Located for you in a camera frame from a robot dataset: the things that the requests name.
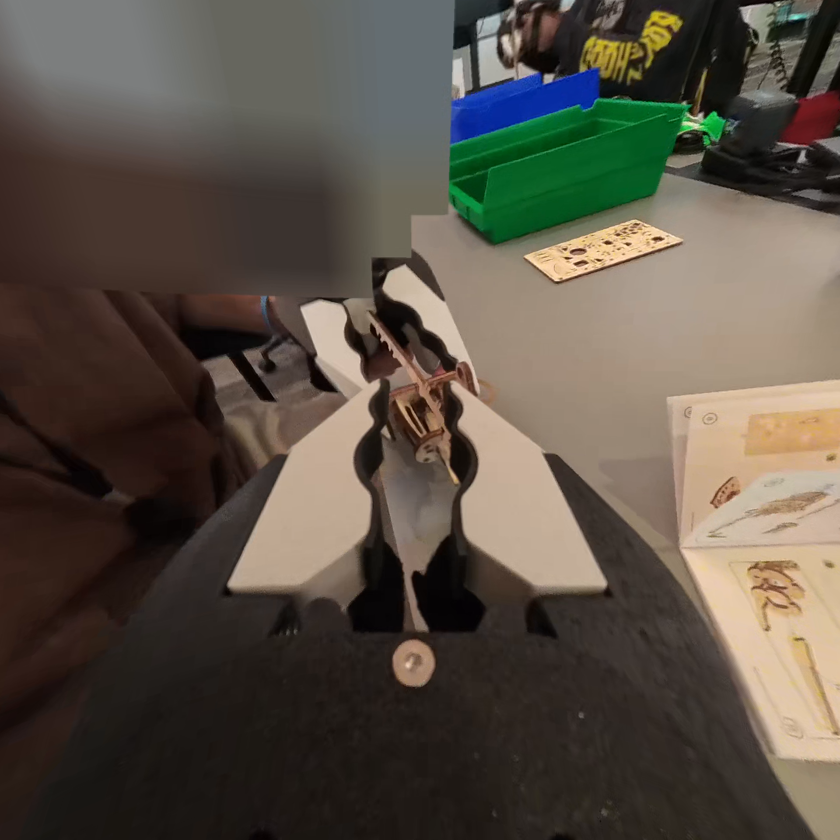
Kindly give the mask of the wooden mechanical model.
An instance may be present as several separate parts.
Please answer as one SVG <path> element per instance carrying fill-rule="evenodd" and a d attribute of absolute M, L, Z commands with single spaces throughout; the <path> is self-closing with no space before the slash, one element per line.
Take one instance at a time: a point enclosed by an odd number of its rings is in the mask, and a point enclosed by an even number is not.
<path fill-rule="evenodd" d="M 388 402 L 390 429 L 404 435 L 417 462 L 439 461 L 457 486 L 459 478 L 451 465 L 452 437 L 444 415 L 445 386 L 457 382 L 477 396 L 479 388 L 470 364 L 459 360 L 451 371 L 439 365 L 435 373 L 428 373 L 408 346 L 400 344 L 373 311 L 369 311 L 367 317 L 372 332 L 387 347 L 409 380 L 407 385 L 391 389 Z"/>

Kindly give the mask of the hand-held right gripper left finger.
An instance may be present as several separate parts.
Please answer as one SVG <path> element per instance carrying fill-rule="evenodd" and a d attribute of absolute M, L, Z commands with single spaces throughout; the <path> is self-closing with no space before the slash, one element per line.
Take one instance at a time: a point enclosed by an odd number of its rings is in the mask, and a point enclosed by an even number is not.
<path fill-rule="evenodd" d="M 386 408 L 387 381 L 370 383 L 291 447 L 228 578 L 230 594 L 362 593 Z"/>

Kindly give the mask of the model instruction booklet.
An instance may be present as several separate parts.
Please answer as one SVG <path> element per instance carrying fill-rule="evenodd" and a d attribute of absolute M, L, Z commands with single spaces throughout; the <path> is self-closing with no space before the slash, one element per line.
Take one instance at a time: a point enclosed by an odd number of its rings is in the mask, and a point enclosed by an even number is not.
<path fill-rule="evenodd" d="M 839 761 L 839 383 L 672 396 L 679 550 L 779 759 Z"/>

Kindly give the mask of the dark grey device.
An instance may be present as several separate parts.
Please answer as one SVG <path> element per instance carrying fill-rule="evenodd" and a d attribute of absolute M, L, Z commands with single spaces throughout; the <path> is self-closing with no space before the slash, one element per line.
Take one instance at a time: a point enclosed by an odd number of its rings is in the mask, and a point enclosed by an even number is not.
<path fill-rule="evenodd" d="M 837 127 L 832 137 L 807 146 L 781 142 L 798 103 L 789 93 L 767 91 L 732 100 L 719 141 L 700 161 L 700 179 L 756 196 L 786 199 L 812 192 L 838 199 Z"/>

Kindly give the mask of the laser-cut wooden part sheet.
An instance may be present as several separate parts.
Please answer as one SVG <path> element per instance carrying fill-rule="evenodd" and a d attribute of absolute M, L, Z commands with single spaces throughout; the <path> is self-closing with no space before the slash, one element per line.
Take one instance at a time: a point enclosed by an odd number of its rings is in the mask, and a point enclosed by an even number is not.
<path fill-rule="evenodd" d="M 682 245 L 678 236 L 632 219 L 524 256 L 552 283 L 587 277 L 598 271 Z"/>

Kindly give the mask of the black office chair base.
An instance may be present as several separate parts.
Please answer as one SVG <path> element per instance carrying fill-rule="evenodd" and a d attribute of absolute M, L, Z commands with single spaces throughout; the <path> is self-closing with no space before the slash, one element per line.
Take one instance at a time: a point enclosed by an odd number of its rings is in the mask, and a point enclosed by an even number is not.
<path fill-rule="evenodd" d="M 228 358 L 261 402 L 276 401 L 261 374 L 276 369 L 277 365 L 271 354 L 285 343 L 303 353 L 307 362 L 309 382 L 313 387 L 324 393 L 338 392 L 320 371 L 314 355 L 293 336 L 274 334 L 268 338 L 262 333 L 237 329 L 186 327 L 181 330 L 181 338 L 187 349 L 200 362 Z"/>

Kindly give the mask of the green plastic bin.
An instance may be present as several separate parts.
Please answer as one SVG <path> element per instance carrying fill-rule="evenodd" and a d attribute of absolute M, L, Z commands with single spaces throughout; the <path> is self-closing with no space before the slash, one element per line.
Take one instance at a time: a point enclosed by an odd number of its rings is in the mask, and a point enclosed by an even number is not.
<path fill-rule="evenodd" d="M 449 202 L 498 245 L 651 196 L 686 111 L 598 98 L 454 143 Z"/>

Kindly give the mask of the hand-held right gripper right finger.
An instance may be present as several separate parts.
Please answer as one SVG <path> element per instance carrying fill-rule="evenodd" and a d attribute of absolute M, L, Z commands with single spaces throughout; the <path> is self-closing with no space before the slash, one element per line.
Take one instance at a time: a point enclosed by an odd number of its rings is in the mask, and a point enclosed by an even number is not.
<path fill-rule="evenodd" d="M 540 446 L 460 384 L 448 422 L 452 532 L 477 596 L 599 595 L 607 581 Z"/>

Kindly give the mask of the person's left forearm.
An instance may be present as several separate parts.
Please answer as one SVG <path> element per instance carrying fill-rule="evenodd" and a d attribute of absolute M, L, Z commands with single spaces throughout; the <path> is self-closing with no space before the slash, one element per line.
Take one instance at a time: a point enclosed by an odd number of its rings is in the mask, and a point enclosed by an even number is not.
<path fill-rule="evenodd" d="M 259 295 L 182 294 L 176 297 L 183 324 L 189 328 L 226 330 L 260 335 L 291 335 L 298 326 L 281 315 L 284 300 L 269 296 L 273 330 L 268 331 L 259 309 Z"/>

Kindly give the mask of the person's beige pants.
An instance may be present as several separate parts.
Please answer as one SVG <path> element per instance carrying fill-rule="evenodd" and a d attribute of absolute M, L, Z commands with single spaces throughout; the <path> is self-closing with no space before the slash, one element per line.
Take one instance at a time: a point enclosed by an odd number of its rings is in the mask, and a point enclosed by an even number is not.
<path fill-rule="evenodd" d="M 222 406 L 224 436 L 239 471 L 247 477 L 274 457 L 289 454 L 322 418 L 316 402 L 240 400 Z"/>

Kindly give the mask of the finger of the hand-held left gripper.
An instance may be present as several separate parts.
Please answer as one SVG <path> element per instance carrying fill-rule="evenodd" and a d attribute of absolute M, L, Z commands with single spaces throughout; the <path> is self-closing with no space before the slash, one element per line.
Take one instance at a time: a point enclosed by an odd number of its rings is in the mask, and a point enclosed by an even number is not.
<path fill-rule="evenodd" d="M 368 362 L 380 346 L 371 330 L 372 298 L 341 301 L 314 299 L 301 306 L 301 315 L 314 349 L 314 365 L 331 386 L 351 399 L 371 381 L 387 379 L 387 373 L 370 374 Z"/>
<path fill-rule="evenodd" d="M 373 307 L 373 331 L 392 343 L 397 359 L 411 362 L 426 377 L 461 369 L 462 386 L 480 393 L 466 344 L 424 258 L 375 266 Z"/>

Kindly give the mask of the person's brown top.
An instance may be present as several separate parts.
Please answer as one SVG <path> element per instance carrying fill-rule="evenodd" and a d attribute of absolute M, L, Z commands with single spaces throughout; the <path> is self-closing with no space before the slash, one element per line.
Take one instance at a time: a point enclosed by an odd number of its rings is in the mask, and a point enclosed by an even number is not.
<path fill-rule="evenodd" d="M 104 649 L 241 486 L 172 296 L 1 289 L 2 712 Z"/>

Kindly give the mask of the red cloth bag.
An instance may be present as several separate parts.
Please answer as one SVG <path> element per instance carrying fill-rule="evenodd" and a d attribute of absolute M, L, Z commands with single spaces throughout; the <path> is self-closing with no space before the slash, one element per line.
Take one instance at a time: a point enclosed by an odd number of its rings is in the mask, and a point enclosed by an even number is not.
<path fill-rule="evenodd" d="M 832 137 L 838 123 L 839 91 L 825 91 L 799 100 L 793 120 L 782 132 L 780 141 L 807 146 Z"/>

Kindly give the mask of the blue plastic bin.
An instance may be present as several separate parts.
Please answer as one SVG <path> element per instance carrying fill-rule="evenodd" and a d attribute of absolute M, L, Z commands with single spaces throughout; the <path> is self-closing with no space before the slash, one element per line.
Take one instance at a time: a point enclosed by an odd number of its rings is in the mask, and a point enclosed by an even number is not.
<path fill-rule="evenodd" d="M 600 72 L 593 68 L 543 81 L 539 74 L 470 93 L 451 105 L 450 143 L 541 118 L 568 108 L 589 109 L 599 97 Z"/>

